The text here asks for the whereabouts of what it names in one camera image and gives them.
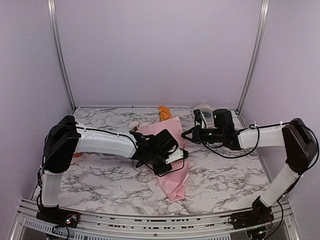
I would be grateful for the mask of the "left aluminium frame post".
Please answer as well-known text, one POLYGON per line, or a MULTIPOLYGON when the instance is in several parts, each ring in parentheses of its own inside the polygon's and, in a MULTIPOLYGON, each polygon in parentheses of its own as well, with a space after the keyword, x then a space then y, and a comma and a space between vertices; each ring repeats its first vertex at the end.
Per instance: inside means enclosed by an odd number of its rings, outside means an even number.
POLYGON ((66 68, 66 64, 63 56, 63 48, 61 44, 59 24, 58 24, 57 12, 56 12, 56 3, 54 0, 48 0, 47 6, 48 6, 48 14, 49 14, 49 20, 51 25, 52 38, 53 38, 53 43, 55 47, 60 74, 62 77, 62 82, 65 88, 70 109, 72 112, 74 112, 77 109, 77 107, 76 107, 76 103, 72 93, 71 84, 69 81, 69 76, 67 73, 67 68, 66 68))

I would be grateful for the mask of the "red and white bowl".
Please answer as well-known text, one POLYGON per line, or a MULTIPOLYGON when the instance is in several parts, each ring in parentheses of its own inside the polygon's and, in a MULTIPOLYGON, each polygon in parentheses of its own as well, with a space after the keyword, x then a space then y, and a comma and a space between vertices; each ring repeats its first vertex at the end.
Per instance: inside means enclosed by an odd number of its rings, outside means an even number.
POLYGON ((73 157, 74 157, 74 158, 78 158, 78 157, 81 157, 82 155, 83 155, 82 152, 74 153, 74 154, 73 154, 73 157))

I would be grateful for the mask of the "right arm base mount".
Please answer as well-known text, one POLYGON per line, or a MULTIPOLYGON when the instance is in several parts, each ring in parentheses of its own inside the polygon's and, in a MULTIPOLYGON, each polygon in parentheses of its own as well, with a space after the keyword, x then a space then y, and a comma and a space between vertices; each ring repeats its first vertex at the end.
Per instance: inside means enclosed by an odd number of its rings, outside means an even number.
POLYGON ((253 227, 265 223, 271 223, 274 220, 272 208, 264 205, 260 197, 252 203, 252 209, 231 214, 228 223, 233 225, 235 230, 253 227))

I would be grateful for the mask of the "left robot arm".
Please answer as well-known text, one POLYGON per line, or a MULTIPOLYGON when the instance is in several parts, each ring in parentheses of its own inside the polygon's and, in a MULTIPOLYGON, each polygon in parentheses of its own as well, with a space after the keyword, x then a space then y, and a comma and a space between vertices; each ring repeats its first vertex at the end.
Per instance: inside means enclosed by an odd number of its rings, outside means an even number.
POLYGON ((63 173, 66 172, 75 153, 98 153, 121 156, 138 161, 139 166, 151 168, 159 177, 172 170, 172 163, 184 158, 183 149, 171 133, 164 129, 158 134, 112 132, 77 123, 66 115, 53 126, 44 142, 42 156, 41 203, 43 213, 53 223, 63 219, 58 208, 59 190, 63 173))

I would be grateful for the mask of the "orange fake flower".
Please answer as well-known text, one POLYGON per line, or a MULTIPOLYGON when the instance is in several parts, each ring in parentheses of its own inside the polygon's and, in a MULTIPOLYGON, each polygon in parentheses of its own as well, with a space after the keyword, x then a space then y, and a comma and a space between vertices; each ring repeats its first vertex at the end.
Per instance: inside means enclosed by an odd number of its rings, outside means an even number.
POLYGON ((158 107, 158 110, 159 110, 159 121, 160 122, 169 120, 172 117, 172 114, 170 112, 170 108, 169 107, 161 105, 161 106, 158 107))

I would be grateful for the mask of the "right aluminium frame post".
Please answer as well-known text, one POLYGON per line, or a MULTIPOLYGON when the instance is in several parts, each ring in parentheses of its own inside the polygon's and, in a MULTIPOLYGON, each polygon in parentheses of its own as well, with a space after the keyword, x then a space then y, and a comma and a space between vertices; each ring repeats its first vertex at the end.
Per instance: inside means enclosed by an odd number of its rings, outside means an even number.
POLYGON ((242 88, 240 99, 238 101, 237 108, 236 108, 236 112, 238 115, 242 112, 242 110, 245 107, 245 103, 249 95, 250 87, 254 79, 256 65, 257 65, 259 54, 263 45, 269 7, 270 7, 269 0, 261 1, 261 8, 260 8, 259 20, 257 25, 256 37, 253 45, 253 51, 252 51, 251 59, 249 62, 249 67, 246 74, 244 86, 242 88))

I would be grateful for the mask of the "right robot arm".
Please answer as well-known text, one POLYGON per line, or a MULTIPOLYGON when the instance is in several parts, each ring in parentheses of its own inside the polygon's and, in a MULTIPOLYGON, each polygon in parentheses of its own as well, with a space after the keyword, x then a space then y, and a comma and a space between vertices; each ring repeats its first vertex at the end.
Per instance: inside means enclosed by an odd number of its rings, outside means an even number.
POLYGON ((257 151, 269 157, 280 157, 278 173, 265 191, 252 203, 247 219, 258 224, 267 216, 276 201, 288 194, 302 175, 310 170, 320 156, 320 144, 316 134, 304 121, 296 117, 287 122, 269 125, 252 124, 247 128, 236 129, 233 116, 228 109, 212 112, 213 127, 208 127, 199 109, 194 110, 194 126, 183 132, 181 137, 217 154, 211 144, 221 144, 232 151, 247 150, 243 156, 257 151))

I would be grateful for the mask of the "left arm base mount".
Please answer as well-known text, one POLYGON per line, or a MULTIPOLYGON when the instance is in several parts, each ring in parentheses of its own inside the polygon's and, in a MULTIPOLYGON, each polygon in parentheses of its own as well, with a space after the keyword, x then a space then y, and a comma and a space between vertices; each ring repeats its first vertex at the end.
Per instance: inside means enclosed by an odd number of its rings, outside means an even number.
POLYGON ((56 207, 44 207, 41 203, 38 205, 36 218, 52 224, 61 224, 70 228, 76 228, 80 219, 80 213, 72 210, 66 210, 56 207))

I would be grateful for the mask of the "grey ringed plate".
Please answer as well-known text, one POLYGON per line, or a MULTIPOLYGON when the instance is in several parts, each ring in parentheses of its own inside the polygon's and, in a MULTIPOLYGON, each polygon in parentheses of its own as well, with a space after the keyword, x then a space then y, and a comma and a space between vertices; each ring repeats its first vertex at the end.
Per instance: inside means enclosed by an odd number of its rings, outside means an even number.
POLYGON ((195 110, 200 110, 200 112, 203 115, 204 120, 207 124, 209 124, 209 125, 214 124, 213 111, 215 110, 215 108, 213 106, 211 106, 208 103, 199 103, 199 104, 193 106, 191 113, 194 118, 195 118, 195 114, 194 114, 195 110))

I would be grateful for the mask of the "aluminium frame post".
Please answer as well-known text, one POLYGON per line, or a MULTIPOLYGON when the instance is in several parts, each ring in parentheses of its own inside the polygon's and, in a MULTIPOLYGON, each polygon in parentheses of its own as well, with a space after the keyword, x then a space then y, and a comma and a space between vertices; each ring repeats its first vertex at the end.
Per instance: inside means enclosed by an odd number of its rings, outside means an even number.
POLYGON ((76 103, 72 93, 71 84, 69 81, 69 76, 67 73, 67 68, 66 68, 66 64, 63 56, 63 48, 61 44, 59 24, 58 24, 57 12, 56 12, 56 3, 54 0, 48 0, 47 6, 48 6, 48 14, 49 14, 49 20, 51 25, 52 38, 53 38, 53 43, 55 47, 60 74, 62 77, 62 82, 65 88, 70 109, 72 112, 74 112, 77 109, 77 107, 76 107, 76 103))
POLYGON ((249 67, 246 74, 244 86, 242 88, 240 99, 238 101, 237 108, 236 108, 236 112, 238 115, 242 112, 242 110, 245 107, 245 103, 249 95, 250 87, 254 79, 256 65, 257 65, 259 54, 263 45, 269 7, 270 7, 269 0, 261 1, 261 8, 260 8, 259 20, 257 25, 256 37, 253 45, 253 51, 252 51, 251 59, 249 62, 249 67))

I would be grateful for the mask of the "tan ribbon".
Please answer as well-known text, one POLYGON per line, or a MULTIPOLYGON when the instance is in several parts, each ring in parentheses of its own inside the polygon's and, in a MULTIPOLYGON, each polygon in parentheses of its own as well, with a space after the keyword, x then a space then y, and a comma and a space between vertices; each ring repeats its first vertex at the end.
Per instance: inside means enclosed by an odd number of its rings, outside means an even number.
POLYGON ((172 171, 163 173, 161 176, 155 175, 150 169, 138 171, 137 180, 145 183, 151 180, 157 180, 159 183, 163 181, 183 182, 188 177, 189 169, 196 165, 194 160, 185 160, 174 162, 172 164, 172 171))

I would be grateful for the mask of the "white rose fake flower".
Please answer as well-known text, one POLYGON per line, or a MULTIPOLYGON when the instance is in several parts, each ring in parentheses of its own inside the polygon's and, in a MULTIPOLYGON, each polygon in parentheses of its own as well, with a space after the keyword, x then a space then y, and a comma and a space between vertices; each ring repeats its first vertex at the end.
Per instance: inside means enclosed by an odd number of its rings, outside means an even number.
POLYGON ((145 122, 145 121, 139 122, 139 121, 134 120, 129 124, 128 128, 129 128, 130 131, 136 132, 139 129, 144 128, 144 127, 146 127, 148 125, 149 125, 148 122, 145 122))

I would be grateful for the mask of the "front aluminium rail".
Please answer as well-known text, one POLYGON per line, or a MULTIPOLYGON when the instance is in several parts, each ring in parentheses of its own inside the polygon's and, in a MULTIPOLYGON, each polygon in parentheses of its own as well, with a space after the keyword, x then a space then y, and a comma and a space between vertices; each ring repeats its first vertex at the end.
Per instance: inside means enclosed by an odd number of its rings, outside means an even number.
POLYGON ((274 220, 239 229, 230 212, 181 216, 133 216, 81 211, 75 228, 37 219, 35 201, 22 199, 10 240, 299 240, 288 202, 272 208, 274 220))

